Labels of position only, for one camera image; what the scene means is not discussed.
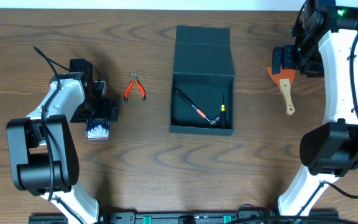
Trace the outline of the orange scraper wooden handle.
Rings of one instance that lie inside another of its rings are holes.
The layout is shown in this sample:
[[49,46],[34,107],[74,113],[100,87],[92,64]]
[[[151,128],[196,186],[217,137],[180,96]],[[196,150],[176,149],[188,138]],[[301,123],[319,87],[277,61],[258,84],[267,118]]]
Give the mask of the orange scraper wooden handle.
[[291,100],[291,84],[295,80],[296,71],[291,69],[281,69],[280,73],[275,75],[272,73],[272,67],[267,67],[267,71],[271,79],[280,89],[285,102],[286,113],[292,115],[295,112],[295,107]]

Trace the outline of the blue screwdriver bit set case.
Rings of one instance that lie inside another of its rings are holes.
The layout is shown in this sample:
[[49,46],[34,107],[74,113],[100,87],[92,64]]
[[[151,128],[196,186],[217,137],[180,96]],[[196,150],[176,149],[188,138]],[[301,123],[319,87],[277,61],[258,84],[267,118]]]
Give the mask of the blue screwdriver bit set case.
[[109,121],[91,121],[86,127],[85,137],[88,141],[108,141],[109,140]]

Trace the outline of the black yellow screwdriver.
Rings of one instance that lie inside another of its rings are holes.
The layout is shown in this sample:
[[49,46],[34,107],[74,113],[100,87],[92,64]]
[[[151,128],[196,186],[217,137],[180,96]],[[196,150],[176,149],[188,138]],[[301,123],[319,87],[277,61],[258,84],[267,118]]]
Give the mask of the black yellow screwdriver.
[[224,103],[224,93],[221,93],[221,111],[220,111],[220,118],[221,118],[221,128],[226,128],[226,107]]

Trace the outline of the small claw hammer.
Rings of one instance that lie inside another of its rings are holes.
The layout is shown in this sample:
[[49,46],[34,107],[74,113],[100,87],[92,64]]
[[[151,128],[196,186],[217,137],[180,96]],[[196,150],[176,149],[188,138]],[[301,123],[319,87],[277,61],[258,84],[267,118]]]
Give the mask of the small claw hammer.
[[205,115],[196,105],[195,103],[184,94],[179,88],[175,89],[175,93],[188,105],[190,105],[202,118],[204,118],[210,126],[215,126],[221,120],[220,116],[216,116],[214,119],[210,119],[207,115]]

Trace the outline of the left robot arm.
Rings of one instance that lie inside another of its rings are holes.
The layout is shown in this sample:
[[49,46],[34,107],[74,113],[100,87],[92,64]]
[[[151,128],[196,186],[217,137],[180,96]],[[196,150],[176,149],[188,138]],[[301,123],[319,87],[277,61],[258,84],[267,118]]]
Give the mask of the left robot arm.
[[68,71],[51,79],[38,107],[6,126],[15,187],[52,202],[68,223],[110,222],[78,180],[79,158],[69,127],[86,123],[108,133],[117,121],[117,104],[106,98],[106,83],[93,80],[96,70],[84,58],[70,60]]

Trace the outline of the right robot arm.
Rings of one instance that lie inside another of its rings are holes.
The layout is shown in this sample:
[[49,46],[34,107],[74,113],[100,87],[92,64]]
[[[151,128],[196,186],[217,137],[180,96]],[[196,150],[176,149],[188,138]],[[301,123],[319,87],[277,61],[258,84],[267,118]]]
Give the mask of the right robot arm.
[[281,216],[299,220],[328,187],[358,168],[358,7],[307,0],[291,35],[295,43],[274,48],[268,68],[287,113],[295,110],[290,85],[296,72],[323,78],[326,95],[323,123],[302,137],[301,167],[277,200]]

